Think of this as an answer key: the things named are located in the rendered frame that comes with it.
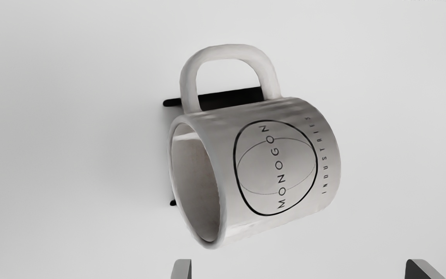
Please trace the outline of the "white mug with black print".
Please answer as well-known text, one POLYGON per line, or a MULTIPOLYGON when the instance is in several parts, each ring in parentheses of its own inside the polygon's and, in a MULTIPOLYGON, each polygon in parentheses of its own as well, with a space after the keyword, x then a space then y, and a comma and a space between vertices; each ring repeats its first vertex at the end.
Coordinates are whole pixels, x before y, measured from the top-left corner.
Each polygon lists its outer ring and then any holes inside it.
POLYGON ((168 133, 172 192, 192 237, 206 249, 243 240, 326 208, 341 178, 340 151, 321 112, 283 97, 274 66, 258 48, 208 46, 179 78, 181 106, 168 133), (203 111, 200 67, 240 60, 258 76, 263 101, 203 111))

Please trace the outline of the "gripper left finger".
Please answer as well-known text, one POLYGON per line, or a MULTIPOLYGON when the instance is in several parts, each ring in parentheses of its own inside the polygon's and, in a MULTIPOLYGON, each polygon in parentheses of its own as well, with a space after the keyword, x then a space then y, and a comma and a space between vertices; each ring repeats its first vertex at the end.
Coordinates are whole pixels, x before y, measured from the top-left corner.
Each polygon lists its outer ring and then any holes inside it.
POLYGON ((176 260, 170 279, 192 279, 192 260, 188 258, 176 260))

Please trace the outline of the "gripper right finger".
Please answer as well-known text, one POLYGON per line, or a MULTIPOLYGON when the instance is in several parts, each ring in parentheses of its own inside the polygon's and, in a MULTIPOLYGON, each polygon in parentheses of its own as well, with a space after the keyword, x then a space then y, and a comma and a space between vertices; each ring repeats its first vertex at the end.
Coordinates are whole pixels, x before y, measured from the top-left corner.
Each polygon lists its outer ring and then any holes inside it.
POLYGON ((405 279, 446 279, 429 262, 416 258, 408 259, 405 266, 405 279))

